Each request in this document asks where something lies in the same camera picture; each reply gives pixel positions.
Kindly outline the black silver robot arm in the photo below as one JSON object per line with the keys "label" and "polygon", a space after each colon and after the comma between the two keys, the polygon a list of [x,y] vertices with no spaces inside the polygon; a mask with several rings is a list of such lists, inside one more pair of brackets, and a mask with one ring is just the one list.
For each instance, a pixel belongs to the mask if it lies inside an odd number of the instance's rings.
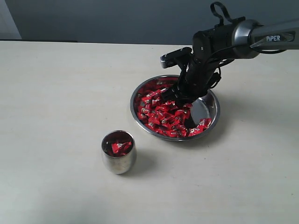
{"label": "black silver robot arm", "polygon": [[221,80],[221,67],[236,59],[252,59],[259,54],[278,54],[299,48],[299,21],[261,25],[256,20],[238,18],[220,23],[193,35],[192,46],[161,56],[162,67],[178,66],[180,76],[163,92],[165,101],[183,105],[207,94]]}

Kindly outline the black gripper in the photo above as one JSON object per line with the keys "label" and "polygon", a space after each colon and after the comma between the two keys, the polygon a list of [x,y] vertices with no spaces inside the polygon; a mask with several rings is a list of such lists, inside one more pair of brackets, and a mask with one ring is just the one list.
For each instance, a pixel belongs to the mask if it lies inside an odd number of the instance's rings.
{"label": "black gripper", "polygon": [[203,62],[191,58],[188,69],[174,87],[161,92],[163,101],[175,101],[176,106],[184,107],[200,101],[208,89],[214,88],[221,80],[220,61]]}

